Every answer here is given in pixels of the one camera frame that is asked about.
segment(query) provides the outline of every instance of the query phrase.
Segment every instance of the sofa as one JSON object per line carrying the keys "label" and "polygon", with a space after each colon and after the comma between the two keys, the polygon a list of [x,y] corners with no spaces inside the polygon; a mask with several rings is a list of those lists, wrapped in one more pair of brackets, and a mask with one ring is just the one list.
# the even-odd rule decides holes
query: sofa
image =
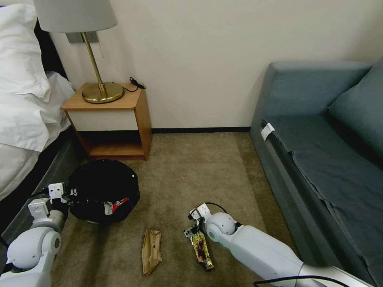
{"label": "sofa", "polygon": [[383,61],[273,62],[250,130],[301,259],[380,287],[382,83]]}

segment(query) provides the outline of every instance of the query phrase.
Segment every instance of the wooden nightstand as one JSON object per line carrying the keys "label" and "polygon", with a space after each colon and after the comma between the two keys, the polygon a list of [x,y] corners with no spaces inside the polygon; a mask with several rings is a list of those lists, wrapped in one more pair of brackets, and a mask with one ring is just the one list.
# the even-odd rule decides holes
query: wooden nightstand
{"label": "wooden nightstand", "polygon": [[[64,105],[76,134],[90,160],[145,159],[152,142],[145,90],[125,91],[122,98],[106,104],[83,100],[83,85]],[[129,90],[133,84],[121,84]]]}

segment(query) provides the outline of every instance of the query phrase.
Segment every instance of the black wire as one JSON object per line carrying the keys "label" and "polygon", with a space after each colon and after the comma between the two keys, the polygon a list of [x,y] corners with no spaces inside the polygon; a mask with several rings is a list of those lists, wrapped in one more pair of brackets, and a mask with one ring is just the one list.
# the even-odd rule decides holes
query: black wire
{"label": "black wire", "polygon": [[296,280],[296,279],[320,279],[320,280],[326,280],[326,281],[334,282],[334,283],[339,284],[343,287],[350,287],[349,285],[347,285],[341,281],[338,281],[336,279],[332,279],[332,278],[325,277],[325,276],[317,276],[317,275],[288,276],[288,277],[280,277],[280,278],[275,278],[275,279],[270,279],[270,280],[255,281],[254,286],[259,287],[258,284],[274,283],[274,282],[279,282],[279,281]]}
{"label": "black wire", "polygon": [[145,87],[144,85],[141,85],[140,83],[138,83],[138,82],[136,81],[135,78],[130,77],[129,80],[130,80],[130,82],[131,82],[133,85],[137,86],[137,88],[136,88],[135,90],[131,91],[131,90],[129,90],[129,89],[123,87],[123,88],[124,88],[125,90],[127,90],[128,92],[135,92],[135,91],[138,90],[138,88],[140,88],[140,89],[142,89],[142,90],[146,90],[146,87]]}
{"label": "black wire", "polygon": [[125,88],[125,87],[123,87],[125,90],[127,90],[128,92],[135,92],[135,91],[137,91],[138,90],[138,87],[135,89],[135,90],[133,90],[133,91],[131,91],[131,90],[128,90],[127,88]]}
{"label": "black wire", "polygon": [[45,194],[45,191],[41,191],[41,192],[39,192],[39,193],[34,193],[34,194],[32,194],[32,195],[30,195],[30,196],[28,196],[28,197],[26,197],[26,198],[20,200],[18,203],[14,204],[10,209],[12,209],[12,208],[18,206],[20,203],[23,203],[24,201],[30,199],[31,197],[35,197],[36,195],[40,195],[40,194]]}
{"label": "black wire", "polygon": [[[202,205],[203,203],[201,203],[201,204],[199,204],[199,205],[197,205],[197,207],[196,208],[194,208],[193,209],[193,211],[190,213],[190,214],[193,214],[193,212],[194,211],[196,211],[197,210],[197,208],[200,206],[200,205]],[[213,203],[213,202],[204,202],[204,204],[211,204],[211,205],[215,205],[215,206],[217,206],[217,207],[219,207],[220,209],[222,209],[223,210],[223,212],[224,213],[227,213],[227,211],[221,206],[221,205],[219,205],[219,204],[217,204],[217,203]]]}

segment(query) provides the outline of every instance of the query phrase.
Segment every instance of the baseboard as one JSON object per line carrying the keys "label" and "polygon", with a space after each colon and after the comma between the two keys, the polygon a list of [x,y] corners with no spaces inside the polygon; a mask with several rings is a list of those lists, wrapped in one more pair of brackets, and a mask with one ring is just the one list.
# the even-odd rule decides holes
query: baseboard
{"label": "baseboard", "polygon": [[223,128],[156,128],[154,134],[179,134],[179,133],[208,133],[208,132],[249,132],[250,127],[223,127]]}

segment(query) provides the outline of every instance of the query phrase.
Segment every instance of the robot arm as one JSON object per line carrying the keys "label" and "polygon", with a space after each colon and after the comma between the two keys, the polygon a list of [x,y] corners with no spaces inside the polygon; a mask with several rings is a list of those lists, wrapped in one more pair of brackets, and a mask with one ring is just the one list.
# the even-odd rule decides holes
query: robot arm
{"label": "robot arm", "polygon": [[[304,264],[284,243],[256,229],[241,225],[223,212],[211,214],[206,204],[190,212],[202,231],[214,242],[265,280],[291,276],[326,277],[343,286],[372,287],[370,284],[336,267],[312,267]],[[324,279],[294,279],[278,283],[283,287],[339,287]]]}
{"label": "robot arm", "polygon": [[2,287],[51,286],[50,272],[61,247],[60,232],[68,206],[63,198],[63,183],[51,184],[48,190],[49,198],[34,199],[28,205],[34,218],[31,229],[21,233],[8,247],[7,265],[13,269],[1,275]]}

